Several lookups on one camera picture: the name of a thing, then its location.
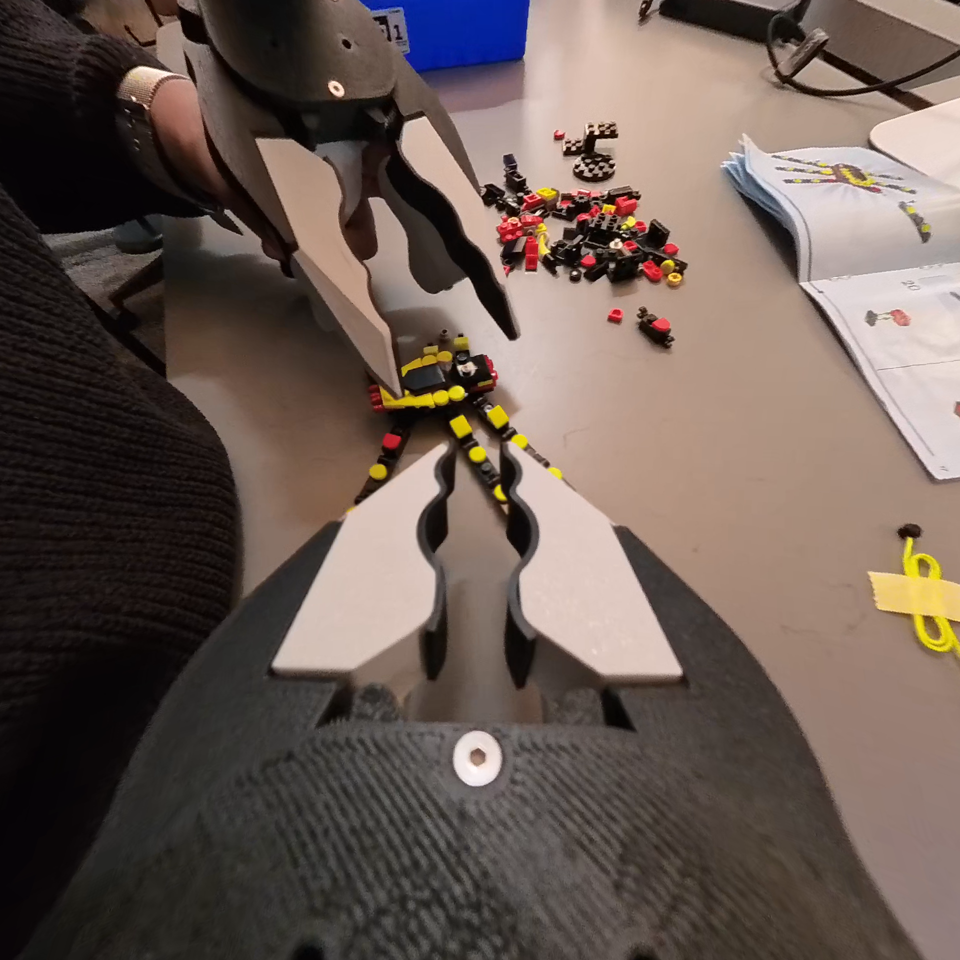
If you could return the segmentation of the person's left hand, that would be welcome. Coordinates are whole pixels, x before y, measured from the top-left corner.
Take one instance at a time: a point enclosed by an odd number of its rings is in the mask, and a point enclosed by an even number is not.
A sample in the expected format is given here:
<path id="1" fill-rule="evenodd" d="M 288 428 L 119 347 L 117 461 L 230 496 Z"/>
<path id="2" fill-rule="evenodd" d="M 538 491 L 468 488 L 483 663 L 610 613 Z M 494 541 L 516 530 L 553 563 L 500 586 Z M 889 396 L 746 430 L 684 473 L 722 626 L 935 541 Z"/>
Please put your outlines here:
<path id="1" fill-rule="evenodd" d="M 222 177 L 210 153 L 193 82 L 183 78 L 164 82 L 153 95 L 149 113 L 155 140 L 181 181 L 213 198 L 220 207 L 242 221 L 260 238 L 263 252 L 269 258 L 284 261 L 286 254 L 275 242 L 266 220 Z M 361 198 L 353 212 L 342 220 L 343 237 L 360 260 L 370 260 L 378 252 L 376 222 L 369 200 L 380 196 L 378 170 L 384 157 L 382 145 L 366 147 Z"/>

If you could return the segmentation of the yellow black lego spider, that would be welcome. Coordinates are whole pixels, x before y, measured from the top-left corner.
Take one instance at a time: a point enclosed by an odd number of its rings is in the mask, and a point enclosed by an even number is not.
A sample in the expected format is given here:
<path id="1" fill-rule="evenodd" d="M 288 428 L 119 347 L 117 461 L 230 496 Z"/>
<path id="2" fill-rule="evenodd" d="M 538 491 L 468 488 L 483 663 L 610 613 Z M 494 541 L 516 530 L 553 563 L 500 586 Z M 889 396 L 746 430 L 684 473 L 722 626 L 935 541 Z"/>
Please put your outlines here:
<path id="1" fill-rule="evenodd" d="M 438 342 L 428 342 L 420 354 L 400 368 L 400 389 L 392 393 L 370 380 L 367 395 L 371 409 L 384 416 L 389 427 L 379 453 L 368 469 L 364 485 L 354 498 L 359 506 L 394 476 L 414 427 L 430 417 L 439 417 L 455 440 L 465 462 L 499 506 L 507 506 L 501 472 L 491 454 L 475 436 L 470 413 L 474 412 L 492 437 L 525 451 L 558 478 L 563 472 L 535 450 L 529 438 L 513 426 L 509 414 L 491 400 L 498 386 L 498 371 L 485 353 L 475 353 L 467 336 L 439 332 Z"/>

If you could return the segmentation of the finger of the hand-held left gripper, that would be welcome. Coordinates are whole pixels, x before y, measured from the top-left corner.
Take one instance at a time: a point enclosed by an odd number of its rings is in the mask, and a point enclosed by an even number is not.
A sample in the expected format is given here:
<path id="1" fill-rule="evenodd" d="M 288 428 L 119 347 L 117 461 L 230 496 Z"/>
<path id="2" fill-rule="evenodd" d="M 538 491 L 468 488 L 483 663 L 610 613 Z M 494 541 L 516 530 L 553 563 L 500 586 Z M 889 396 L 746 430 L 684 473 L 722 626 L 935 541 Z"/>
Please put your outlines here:
<path id="1" fill-rule="evenodd" d="M 517 340 L 519 322 L 479 190 L 429 119 L 404 124 L 378 182 L 406 236 L 417 285 L 436 295 L 468 280 L 498 329 Z"/>
<path id="2" fill-rule="evenodd" d="M 373 300 L 369 271 L 343 233 L 344 193 L 335 166 L 292 139 L 260 137 L 256 145 L 294 234 L 294 262 L 368 370 L 399 396 L 393 335 Z"/>

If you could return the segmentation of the yellow tape strip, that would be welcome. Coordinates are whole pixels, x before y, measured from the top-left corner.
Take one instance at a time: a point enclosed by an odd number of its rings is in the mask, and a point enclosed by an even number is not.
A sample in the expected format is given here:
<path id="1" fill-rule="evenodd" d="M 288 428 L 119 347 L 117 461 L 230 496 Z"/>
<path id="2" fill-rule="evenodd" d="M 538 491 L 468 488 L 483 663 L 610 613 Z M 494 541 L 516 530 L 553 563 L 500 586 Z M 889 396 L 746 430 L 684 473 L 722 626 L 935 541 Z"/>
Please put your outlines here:
<path id="1" fill-rule="evenodd" d="M 959 622 L 959 583 L 929 576 L 869 574 L 873 603 L 882 612 Z"/>

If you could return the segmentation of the beige wristwatch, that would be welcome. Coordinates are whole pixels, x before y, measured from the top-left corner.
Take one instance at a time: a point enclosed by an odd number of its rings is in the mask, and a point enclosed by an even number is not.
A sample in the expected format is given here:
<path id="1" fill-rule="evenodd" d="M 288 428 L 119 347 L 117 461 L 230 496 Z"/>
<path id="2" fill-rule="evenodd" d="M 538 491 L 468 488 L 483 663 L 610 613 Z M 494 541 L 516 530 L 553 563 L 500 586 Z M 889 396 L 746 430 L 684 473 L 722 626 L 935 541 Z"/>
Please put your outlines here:
<path id="1" fill-rule="evenodd" d="M 186 77 L 148 65 L 138 65 L 121 79 L 116 91 L 115 126 L 118 137 L 139 173 L 153 186 L 206 213 L 219 204 L 204 190 L 192 186 L 162 147 L 152 106 L 160 90 Z"/>

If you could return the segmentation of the person's left forearm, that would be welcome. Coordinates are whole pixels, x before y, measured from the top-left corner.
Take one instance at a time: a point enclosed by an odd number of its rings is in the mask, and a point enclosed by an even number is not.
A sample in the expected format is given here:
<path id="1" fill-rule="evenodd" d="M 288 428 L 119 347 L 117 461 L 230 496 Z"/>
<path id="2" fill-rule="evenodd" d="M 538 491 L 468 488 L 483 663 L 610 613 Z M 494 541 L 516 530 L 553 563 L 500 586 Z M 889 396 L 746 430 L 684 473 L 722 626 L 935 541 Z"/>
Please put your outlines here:
<path id="1" fill-rule="evenodd" d="M 174 209 L 175 199 L 138 169 L 116 124 L 122 80 L 157 65 L 44 2 L 2 2 L 2 189 L 40 233 L 99 231 Z"/>

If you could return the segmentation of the lego instruction booklet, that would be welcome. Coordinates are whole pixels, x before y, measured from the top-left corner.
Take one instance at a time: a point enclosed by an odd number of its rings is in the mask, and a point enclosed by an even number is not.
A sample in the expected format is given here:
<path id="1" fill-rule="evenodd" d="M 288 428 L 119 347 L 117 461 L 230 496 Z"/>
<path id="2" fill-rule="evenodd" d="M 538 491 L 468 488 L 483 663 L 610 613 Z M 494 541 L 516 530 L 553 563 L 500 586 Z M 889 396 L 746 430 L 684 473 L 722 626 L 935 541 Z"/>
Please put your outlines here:
<path id="1" fill-rule="evenodd" d="M 747 135 L 721 168 L 791 235 L 799 287 L 929 476 L 958 480 L 958 189 L 875 150 Z"/>

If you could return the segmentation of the blue plastic bin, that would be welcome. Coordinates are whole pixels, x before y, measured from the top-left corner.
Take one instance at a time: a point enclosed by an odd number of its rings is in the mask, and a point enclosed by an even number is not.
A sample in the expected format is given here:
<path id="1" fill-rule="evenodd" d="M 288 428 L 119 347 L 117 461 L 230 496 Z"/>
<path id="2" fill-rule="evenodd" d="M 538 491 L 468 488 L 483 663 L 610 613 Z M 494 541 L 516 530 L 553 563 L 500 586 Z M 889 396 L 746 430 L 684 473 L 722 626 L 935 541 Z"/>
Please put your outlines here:
<path id="1" fill-rule="evenodd" d="M 417 72 L 524 58 L 528 1 L 365 1 L 364 6 Z"/>

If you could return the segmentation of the white monitor stand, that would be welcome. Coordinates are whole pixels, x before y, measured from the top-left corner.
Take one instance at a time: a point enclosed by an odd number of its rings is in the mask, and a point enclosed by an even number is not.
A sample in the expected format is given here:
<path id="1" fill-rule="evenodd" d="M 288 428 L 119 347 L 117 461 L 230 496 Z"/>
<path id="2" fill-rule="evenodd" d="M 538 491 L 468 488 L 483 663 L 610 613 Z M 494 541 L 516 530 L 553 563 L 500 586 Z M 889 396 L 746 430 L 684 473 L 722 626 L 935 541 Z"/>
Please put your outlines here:
<path id="1" fill-rule="evenodd" d="M 959 187 L 959 99 L 884 121 L 870 147 L 941 183 Z"/>

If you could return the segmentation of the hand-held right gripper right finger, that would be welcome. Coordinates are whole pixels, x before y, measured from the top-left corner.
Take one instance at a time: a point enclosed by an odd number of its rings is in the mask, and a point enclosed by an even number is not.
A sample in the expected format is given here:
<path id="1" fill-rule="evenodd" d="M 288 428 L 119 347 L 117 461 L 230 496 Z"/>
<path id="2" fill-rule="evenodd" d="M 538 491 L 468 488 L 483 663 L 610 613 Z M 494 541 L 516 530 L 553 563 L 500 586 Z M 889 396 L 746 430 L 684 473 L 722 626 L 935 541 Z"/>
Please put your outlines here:
<path id="1" fill-rule="evenodd" d="M 518 690 L 673 686 L 678 655 L 628 557 L 618 526 L 528 452 L 501 446 L 507 539 L 505 659 Z"/>

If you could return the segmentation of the pile of loose lego pieces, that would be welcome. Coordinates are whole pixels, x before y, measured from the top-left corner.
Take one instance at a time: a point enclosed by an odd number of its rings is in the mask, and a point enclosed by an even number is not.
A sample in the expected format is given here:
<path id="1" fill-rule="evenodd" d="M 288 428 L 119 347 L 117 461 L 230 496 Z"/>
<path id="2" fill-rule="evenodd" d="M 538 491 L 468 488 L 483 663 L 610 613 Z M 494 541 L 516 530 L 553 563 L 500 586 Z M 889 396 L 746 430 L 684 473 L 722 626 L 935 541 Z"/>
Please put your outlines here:
<path id="1" fill-rule="evenodd" d="M 573 283 L 638 280 L 678 288 L 689 263 L 670 228 L 642 220 L 642 194 L 631 186 L 562 191 L 532 187 L 507 153 L 499 182 L 480 186 L 484 207 L 495 210 L 499 259 L 505 276 L 545 272 Z"/>

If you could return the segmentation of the black lego stand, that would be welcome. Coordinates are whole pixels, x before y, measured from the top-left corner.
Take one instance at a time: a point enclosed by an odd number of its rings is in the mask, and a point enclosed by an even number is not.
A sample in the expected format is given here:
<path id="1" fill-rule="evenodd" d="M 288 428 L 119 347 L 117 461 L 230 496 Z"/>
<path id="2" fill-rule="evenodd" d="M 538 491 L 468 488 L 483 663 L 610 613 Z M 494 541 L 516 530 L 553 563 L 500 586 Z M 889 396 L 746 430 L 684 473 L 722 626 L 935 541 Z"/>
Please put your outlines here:
<path id="1" fill-rule="evenodd" d="M 561 138 L 561 153 L 573 159 L 572 176 L 586 184 L 600 184 L 610 180 L 617 172 L 614 156 L 598 148 L 600 141 L 615 140 L 619 136 L 618 123 L 614 121 L 591 122 L 583 127 L 578 137 Z"/>

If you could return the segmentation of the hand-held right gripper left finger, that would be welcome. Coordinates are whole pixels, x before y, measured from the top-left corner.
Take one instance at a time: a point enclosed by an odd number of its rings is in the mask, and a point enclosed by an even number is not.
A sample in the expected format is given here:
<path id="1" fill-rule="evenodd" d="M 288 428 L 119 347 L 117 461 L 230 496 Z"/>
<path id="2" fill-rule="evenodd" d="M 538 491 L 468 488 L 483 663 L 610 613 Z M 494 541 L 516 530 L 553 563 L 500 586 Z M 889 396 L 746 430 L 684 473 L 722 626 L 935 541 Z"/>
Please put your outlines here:
<path id="1" fill-rule="evenodd" d="M 447 575 L 457 449 L 443 441 L 348 511 L 270 663 L 282 680 L 388 690 L 417 716 L 447 658 Z"/>

